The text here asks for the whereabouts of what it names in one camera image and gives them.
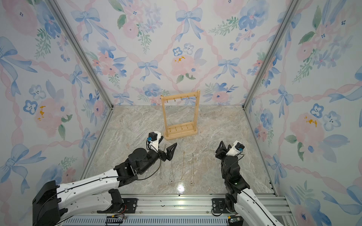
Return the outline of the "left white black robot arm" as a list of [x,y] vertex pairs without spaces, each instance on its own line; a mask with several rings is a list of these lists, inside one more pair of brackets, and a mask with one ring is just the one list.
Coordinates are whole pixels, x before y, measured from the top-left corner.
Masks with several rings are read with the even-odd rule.
[[177,143],[160,150],[164,137],[149,133],[146,148],[135,149],[114,168],[87,179],[57,184],[46,182],[32,201],[33,225],[55,226],[75,215],[88,212],[122,214],[127,205],[119,188],[135,181],[156,162],[171,161]]

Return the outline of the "wooden jewelry display stand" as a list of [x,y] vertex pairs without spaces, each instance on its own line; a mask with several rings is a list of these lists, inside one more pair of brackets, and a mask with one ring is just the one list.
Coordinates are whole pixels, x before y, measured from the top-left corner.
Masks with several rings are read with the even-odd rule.
[[[200,94],[201,94],[200,90],[197,90],[196,92],[190,92],[190,93],[180,94],[180,95],[171,95],[171,96],[161,95],[161,105],[162,105],[163,119],[164,119],[164,124],[165,124],[164,138],[166,140],[173,140],[173,139],[178,139],[178,138],[182,138],[182,137],[192,136],[192,135],[196,135],[198,133],[198,115],[199,115]],[[192,97],[195,98],[195,111],[194,111],[194,115],[193,115],[194,116],[193,121],[169,126],[167,124],[165,102],[168,103],[169,101],[172,101],[172,100],[175,102],[177,99],[190,100]]]

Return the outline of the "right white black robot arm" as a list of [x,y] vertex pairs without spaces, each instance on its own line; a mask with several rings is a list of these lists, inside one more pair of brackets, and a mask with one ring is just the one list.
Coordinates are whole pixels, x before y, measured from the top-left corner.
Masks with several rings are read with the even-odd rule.
[[238,141],[226,146],[220,142],[216,158],[221,160],[221,175],[227,190],[225,205],[229,212],[241,217],[249,226],[281,226],[259,201],[250,185],[240,174],[239,160],[244,157],[245,146]]

